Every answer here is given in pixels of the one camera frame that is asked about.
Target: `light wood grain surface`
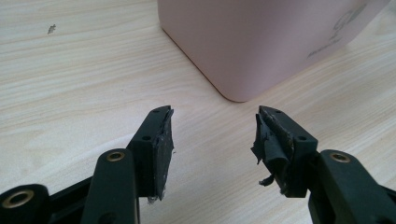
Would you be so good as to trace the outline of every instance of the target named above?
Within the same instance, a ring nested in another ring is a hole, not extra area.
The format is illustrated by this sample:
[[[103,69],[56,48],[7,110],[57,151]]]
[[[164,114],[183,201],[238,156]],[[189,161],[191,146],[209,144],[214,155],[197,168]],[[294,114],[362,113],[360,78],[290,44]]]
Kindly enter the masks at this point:
[[[154,0],[1,1],[1,192],[92,175],[162,105],[175,109],[176,153],[163,201],[141,200],[144,224],[311,222],[307,199],[258,185],[269,175],[250,151],[259,105],[396,189],[396,2],[330,58],[238,104],[163,32]]]

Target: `pink container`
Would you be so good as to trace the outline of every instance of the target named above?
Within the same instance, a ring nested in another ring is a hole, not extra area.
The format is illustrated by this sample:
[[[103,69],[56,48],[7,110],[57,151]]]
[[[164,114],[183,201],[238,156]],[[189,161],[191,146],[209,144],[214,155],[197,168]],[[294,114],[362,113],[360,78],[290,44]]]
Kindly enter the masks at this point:
[[[351,41],[389,0],[158,0],[162,28],[245,102]]]

